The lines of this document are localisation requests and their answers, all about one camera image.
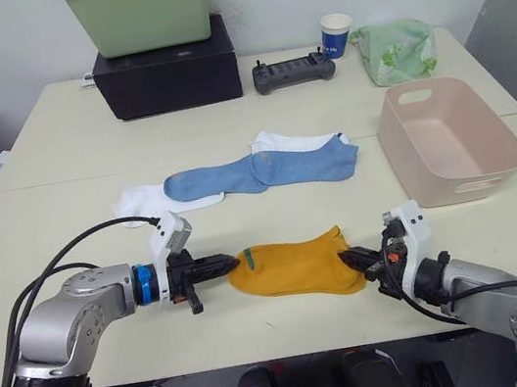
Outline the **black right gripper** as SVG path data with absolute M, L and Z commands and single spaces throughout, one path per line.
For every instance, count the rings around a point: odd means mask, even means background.
M 395 269 L 389 257 L 389 241 L 391 235 L 388 229 L 382 232 L 381 250 L 365 247 L 351 247 L 347 251 L 338 254 L 344 264 L 358 272 L 364 272 L 364 277 L 369 281 L 377 281 L 378 292 L 396 300 L 406 299 L 401 282 L 395 275 Z

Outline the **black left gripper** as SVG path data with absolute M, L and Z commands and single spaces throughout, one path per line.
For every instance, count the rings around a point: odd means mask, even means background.
M 166 263 L 171 302 L 174 304 L 187 302 L 193 314 L 200 314 L 204 308 L 191 278 L 194 266 L 200 268 L 197 271 L 197 279 L 201 280 L 228 274 L 239 265 L 239 260 L 230 255 L 216 254 L 194 261 L 189 251 L 183 249 L 178 254 L 169 254 Z

